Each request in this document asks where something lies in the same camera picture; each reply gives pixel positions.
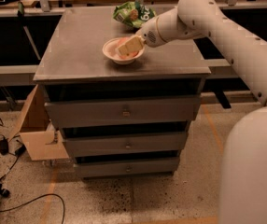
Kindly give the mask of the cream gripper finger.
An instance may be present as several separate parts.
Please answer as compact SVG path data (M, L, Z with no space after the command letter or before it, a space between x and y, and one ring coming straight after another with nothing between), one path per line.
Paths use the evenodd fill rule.
M116 52L120 56L129 56L132 53L139 52L145 46L145 39L140 35L122 37L116 47Z

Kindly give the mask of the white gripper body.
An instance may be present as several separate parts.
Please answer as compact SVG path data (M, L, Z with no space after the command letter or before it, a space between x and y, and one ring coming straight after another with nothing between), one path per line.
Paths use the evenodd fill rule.
M160 45L160 37L157 30L157 19L153 18L145 22L136 32L149 47L158 47Z

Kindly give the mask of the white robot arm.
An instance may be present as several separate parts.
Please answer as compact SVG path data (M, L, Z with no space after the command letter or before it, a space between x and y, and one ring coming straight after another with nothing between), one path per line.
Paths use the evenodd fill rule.
M267 42L227 18L215 0L179 0L118 45L119 55L205 36L263 108L240 119L224 147L218 224L267 224Z

